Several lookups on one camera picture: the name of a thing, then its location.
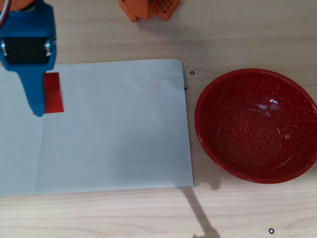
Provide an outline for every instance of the bowl rim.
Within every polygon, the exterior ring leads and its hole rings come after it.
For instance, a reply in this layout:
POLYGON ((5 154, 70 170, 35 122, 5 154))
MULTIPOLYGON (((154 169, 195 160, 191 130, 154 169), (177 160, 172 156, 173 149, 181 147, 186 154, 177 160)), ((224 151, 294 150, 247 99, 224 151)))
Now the bowl rim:
POLYGON ((265 73, 265 74, 271 74, 275 77, 278 77, 279 79, 282 79, 283 81, 289 83, 290 85, 292 85, 296 90, 298 90, 309 102, 310 104, 313 106, 313 108, 315 109, 315 117, 317 118, 317 106, 314 102, 314 100, 311 98, 311 96, 296 82, 294 82, 293 80, 291 80, 290 78, 276 73, 274 71, 270 71, 270 70, 266 70, 266 69, 259 69, 259 68, 244 68, 244 69, 238 69, 238 70, 234 70, 228 73, 225 73, 221 76, 219 76, 218 78, 216 78, 215 80, 213 80, 201 93, 201 95, 199 96, 199 99, 197 101, 196 104, 196 109, 195 109, 195 129, 196 129, 196 134, 197 137, 199 139, 200 144, 202 145, 204 151, 207 153, 207 155, 216 163, 218 164, 221 168, 223 168, 225 171, 227 171, 228 173, 240 178, 240 179, 244 179, 247 181, 251 181, 251 182, 256 182, 256 183, 281 183, 281 182, 286 182, 286 181, 290 181, 293 180, 297 177, 299 177, 300 175, 304 174, 307 170, 309 170, 313 164, 315 163, 315 161, 317 160, 317 148, 315 149, 314 154, 312 155, 312 157, 309 159, 307 165, 303 168, 301 168, 300 170, 298 170, 297 172, 294 172, 292 174, 289 174, 287 176, 281 177, 281 178, 257 178, 257 177, 250 177, 250 176, 244 176, 243 174, 239 173, 238 171, 228 167, 227 165, 225 165, 219 158, 217 158, 217 156, 215 156, 212 151, 208 148, 206 142, 204 141, 204 139, 202 138, 202 130, 200 127, 200 111, 201 111, 201 106, 202 106, 202 102, 204 101, 204 99, 206 98, 207 94, 209 93, 209 91, 216 86, 218 83, 231 78, 235 75, 241 74, 241 73, 265 73))

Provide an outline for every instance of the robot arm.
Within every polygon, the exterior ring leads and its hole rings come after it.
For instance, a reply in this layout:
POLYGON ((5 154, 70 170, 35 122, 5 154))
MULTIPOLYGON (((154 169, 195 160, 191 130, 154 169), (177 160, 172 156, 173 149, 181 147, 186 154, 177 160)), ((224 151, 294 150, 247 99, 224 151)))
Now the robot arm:
MULTIPOLYGON (((7 1, 0 0, 0 5, 7 1)), ((33 113, 41 117, 45 112, 44 73, 53 69, 56 59, 53 8, 43 0, 9 1, 10 12, 0 25, 0 61, 6 70, 19 75, 33 113)))

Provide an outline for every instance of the orange object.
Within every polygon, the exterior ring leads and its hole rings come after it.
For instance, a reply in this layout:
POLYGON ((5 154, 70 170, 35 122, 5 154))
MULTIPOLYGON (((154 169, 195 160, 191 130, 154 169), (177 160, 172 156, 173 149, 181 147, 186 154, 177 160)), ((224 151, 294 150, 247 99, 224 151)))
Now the orange object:
POLYGON ((120 7, 131 21, 149 19, 151 16, 160 16, 167 21, 179 4, 180 0, 119 0, 120 7))
MULTIPOLYGON (((22 10, 35 0, 11 0, 10 11, 22 10)), ((0 0, 0 11, 2 11, 5 0, 0 0)))

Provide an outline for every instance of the cable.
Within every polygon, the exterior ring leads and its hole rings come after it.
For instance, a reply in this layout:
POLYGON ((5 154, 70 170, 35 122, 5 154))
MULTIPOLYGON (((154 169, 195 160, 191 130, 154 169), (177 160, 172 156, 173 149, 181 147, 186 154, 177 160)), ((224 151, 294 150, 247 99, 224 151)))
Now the cable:
POLYGON ((8 13, 10 11, 10 7, 11 7, 11 0, 5 0, 3 10, 0 14, 0 29, 2 28, 2 26, 6 20, 6 17, 8 16, 8 13))

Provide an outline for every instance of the wooden table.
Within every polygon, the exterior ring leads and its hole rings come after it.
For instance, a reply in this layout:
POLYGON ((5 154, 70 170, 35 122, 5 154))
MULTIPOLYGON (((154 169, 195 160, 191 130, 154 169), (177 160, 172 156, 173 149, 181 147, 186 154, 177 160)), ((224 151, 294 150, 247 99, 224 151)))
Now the wooden table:
POLYGON ((168 22, 137 23, 116 0, 47 2, 57 63, 184 62, 195 186, 0 197, 1 238, 317 237, 317 166, 282 184, 243 181, 208 158, 194 128, 202 90, 239 68, 282 73, 317 100, 316 0, 182 0, 168 22))

